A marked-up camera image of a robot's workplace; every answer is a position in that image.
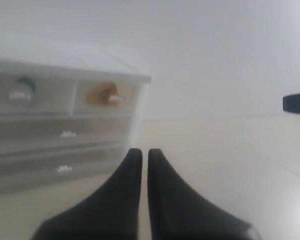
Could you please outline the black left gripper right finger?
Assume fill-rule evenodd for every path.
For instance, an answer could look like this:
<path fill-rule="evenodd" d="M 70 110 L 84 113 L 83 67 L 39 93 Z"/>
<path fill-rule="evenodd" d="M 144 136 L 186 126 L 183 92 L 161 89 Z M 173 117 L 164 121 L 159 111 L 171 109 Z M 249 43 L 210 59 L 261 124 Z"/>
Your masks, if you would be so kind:
<path fill-rule="evenodd" d="M 154 240 L 255 240 L 253 225 L 206 200 L 174 170 L 160 149 L 148 152 L 148 207 Z"/>

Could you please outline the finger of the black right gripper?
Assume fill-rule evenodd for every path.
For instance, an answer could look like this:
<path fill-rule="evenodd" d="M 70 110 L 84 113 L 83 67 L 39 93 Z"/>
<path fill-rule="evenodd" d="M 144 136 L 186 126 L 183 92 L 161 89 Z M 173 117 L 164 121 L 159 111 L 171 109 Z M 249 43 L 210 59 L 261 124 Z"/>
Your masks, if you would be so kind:
<path fill-rule="evenodd" d="M 282 98 L 282 109 L 288 113 L 300 114 L 300 93 L 284 96 Z"/>

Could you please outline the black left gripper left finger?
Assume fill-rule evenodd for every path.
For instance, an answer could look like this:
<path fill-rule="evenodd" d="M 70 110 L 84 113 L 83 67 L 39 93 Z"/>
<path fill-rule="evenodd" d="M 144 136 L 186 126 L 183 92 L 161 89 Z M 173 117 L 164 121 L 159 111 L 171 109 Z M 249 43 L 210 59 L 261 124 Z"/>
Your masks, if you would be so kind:
<path fill-rule="evenodd" d="M 142 152 L 131 148 L 103 185 L 74 207 L 45 220 L 34 240 L 136 240 Z"/>

